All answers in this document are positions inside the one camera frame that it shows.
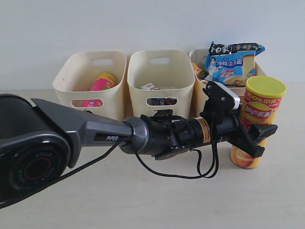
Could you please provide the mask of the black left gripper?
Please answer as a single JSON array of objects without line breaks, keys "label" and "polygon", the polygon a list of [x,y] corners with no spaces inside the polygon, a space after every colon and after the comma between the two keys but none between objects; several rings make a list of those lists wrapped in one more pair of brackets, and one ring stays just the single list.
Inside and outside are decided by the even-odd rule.
[{"label": "black left gripper", "polygon": [[259,143],[276,133],[274,124],[252,124],[247,132],[235,115],[226,116],[221,124],[213,124],[207,117],[190,119],[190,145],[206,146],[212,141],[229,142],[252,158],[261,157],[265,148]]}]

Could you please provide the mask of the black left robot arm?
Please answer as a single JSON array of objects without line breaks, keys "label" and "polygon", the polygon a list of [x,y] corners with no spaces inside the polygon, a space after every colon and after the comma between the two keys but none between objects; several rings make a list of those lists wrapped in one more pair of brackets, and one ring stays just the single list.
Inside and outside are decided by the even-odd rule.
[{"label": "black left robot arm", "polygon": [[165,160],[200,147],[212,147],[212,164],[198,178],[213,178],[219,168],[217,144],[229,142],[252,158],[276,125],[246,130],[233,111],[217,111],[209,100],[198,118],[158,114],[118,121],[43,99],[0,96],[0,206],[5,208],[43,191],[91,165],[76,167],[84,147],[119,147],[126,154]]}]

